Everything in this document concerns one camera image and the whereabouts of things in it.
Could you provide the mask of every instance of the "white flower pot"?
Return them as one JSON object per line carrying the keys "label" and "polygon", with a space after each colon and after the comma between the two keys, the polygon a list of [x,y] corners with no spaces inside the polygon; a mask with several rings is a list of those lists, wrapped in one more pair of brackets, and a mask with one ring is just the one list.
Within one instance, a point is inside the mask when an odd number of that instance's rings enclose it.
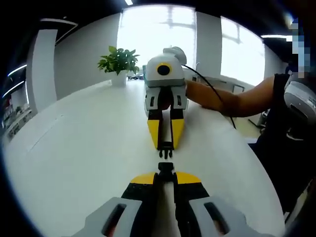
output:
{"label": "white flower pot", "polygon": [[116,72],[107,73],[107,76],[111,78],[112,86],[116,86],[116,87],[126,86],[126,70],[120,71],[118,75]]}

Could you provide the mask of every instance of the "black cable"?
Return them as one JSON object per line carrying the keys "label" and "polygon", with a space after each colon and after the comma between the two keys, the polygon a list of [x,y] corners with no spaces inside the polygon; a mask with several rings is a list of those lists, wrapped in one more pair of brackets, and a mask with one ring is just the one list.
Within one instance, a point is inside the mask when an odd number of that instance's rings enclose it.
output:
{"label": "black cable", "polygon": [[[187,66],[187,65],[183,65],[183,66],[186,67],[186,68],[188,68],[188,69],[190,69],[191,71],[195,72],[196,74],[198,74],[198,75],[212,88],[212,90],[213,90],[213,91],[215,92],[215,94],[218,96],[219,100],[223,103],[223,105],[225,105],[225,103],[224,103],[222,97],[218,94],[217,90],[207,81],[207,79],[206,79],[205,77],[203,77],[200,73],[198,73],[196,70],[190,68],[189,66]],[[232,124],[233,124],[233,126],[234,126],[234,129],[236,129],[236,125],[235,125],[235,122],[234,122],[232,116],[229,116],[229,117],[231,118],[231,121],[232,121]]]}

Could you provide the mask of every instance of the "ceiling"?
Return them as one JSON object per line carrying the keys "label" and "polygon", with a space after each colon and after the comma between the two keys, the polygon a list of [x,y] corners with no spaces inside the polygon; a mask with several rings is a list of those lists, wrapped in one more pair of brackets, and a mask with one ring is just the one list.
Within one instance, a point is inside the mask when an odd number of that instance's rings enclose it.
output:
{"label": "ceiling", "polygon": [[[150,3],[172,3],[189,5],[197,11],[225,16],[245,26],[257,35],[289,34],[283,19],[283,9],[275,1],[265,0],[133,0],[134,5]],[[2,16],[5,22],[4,57],[7,59],[5,76],[10,70],[26,62],[27,52],[32,38],[39,29],[39,19],[56,18],[78,23],[77,29],[127,7],[124,0],[55,0],[42,3],[30,1],[13,1],[10,20]],[[283,39],[266,39],[265,44],[271,48],[282,61],[287,62],[291,56],[292,44]]]}

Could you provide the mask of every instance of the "white pillar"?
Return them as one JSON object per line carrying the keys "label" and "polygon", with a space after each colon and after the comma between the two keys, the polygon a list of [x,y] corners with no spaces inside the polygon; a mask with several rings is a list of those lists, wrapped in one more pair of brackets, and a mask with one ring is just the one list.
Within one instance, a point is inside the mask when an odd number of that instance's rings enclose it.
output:
{"label": "white pillar", "polygon": [[30,48],[26,81],[34,114],[57,101],[54,78],[54,51],[57,30],[39,30]]}

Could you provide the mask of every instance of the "ceiling light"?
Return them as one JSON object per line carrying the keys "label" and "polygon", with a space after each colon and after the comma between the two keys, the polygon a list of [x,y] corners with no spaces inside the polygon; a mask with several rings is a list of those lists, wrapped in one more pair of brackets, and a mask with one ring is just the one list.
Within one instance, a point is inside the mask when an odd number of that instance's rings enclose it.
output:
{"label": "ceiling light", "polygon": [[20,70],[20,69],[22,69],[22,68],[25,68],[26,66],[27,66],[27,64],[25,64],[25,65],[23,65],[23,66],[21,66],[21,67],[19,67],[19,68],[17,68],[17,69],[14,69],[12,72],[10,72],[10,73],[8,74],[8,76],[12,75],[13,73],[15,73],[16,71],[18,71],[18,70]]}
{"label": "ceiling light", "polygon": [[13,90],[14,88],[18,87],[20,84],[23,84],[24,82],[25,82],[25,81],[21,81],[21,82],[17,83],[14,87],[12,87],[10,90],[8,90],[8,91],[2,96],[2,98],[5,97],[11,90]]}
{"label": "ceiling light", "polygon": [[125,2],[126,2],[126,4],[129,5],[129,6],[133,5],[132,0],[125,0]]}
{"label": "ceiling light", "polygon": [[292,36],[282,36],[282,35],[264,35],[262,38],[275,38],[275,39],[286,39],[287,42],[292,42]]}

